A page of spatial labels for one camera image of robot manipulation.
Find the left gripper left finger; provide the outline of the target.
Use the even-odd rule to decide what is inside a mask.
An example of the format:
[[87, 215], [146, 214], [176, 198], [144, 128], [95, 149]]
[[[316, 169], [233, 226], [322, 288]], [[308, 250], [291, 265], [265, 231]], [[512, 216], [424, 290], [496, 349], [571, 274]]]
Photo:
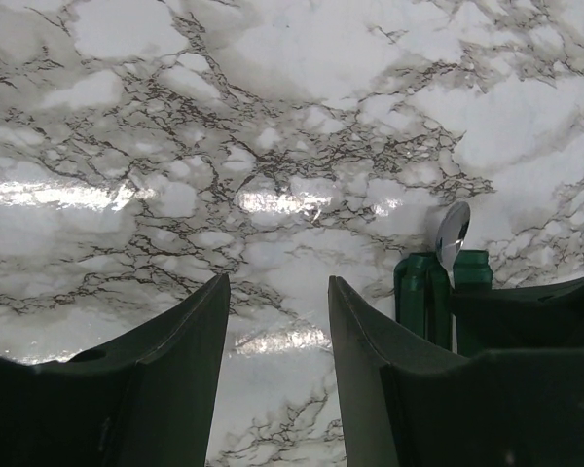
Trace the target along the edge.
[[68, 361], [0, 357], [0, 466], [202, 466], [229, 309], [221, 274]]

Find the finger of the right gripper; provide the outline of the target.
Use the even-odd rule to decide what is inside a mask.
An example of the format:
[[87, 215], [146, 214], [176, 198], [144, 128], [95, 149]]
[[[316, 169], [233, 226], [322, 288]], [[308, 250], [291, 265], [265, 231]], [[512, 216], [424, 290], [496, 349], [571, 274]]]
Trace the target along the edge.
[[584, 276], [450, 297], [461, 355], [485, 350], [584, 348]]

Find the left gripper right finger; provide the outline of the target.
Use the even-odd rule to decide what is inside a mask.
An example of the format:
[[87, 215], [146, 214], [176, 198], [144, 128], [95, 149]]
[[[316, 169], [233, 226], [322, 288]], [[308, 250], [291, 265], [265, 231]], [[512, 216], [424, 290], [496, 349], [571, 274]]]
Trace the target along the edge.
[[331, 277], [329, 320], [351, 466], [584, 466], [584, 349], [466, 358]]

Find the dark green cloth napkin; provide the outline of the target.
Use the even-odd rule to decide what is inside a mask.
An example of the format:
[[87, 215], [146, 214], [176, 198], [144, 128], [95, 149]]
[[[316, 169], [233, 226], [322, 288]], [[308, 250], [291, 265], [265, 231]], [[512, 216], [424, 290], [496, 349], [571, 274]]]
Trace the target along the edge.
[[[432, 252], [412, 253], [394, 269], [395, 320], [414, 334], [449, 351], [456, 348], [452, 289]], [[462, 250], [455, 264], [459, 293], [490, 290], [493, 272], [485, 250]]]

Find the silver spoon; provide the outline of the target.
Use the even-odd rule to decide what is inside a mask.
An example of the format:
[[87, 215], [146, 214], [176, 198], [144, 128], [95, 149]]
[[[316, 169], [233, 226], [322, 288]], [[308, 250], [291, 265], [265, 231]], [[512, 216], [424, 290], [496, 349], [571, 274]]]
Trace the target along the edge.
[[468, 232], [471, 209], [466, 201], [456, 202], [441, 221], [435, 238], [435, 253], [446, 272], [452, 290], [455, 289], [454, 266]]

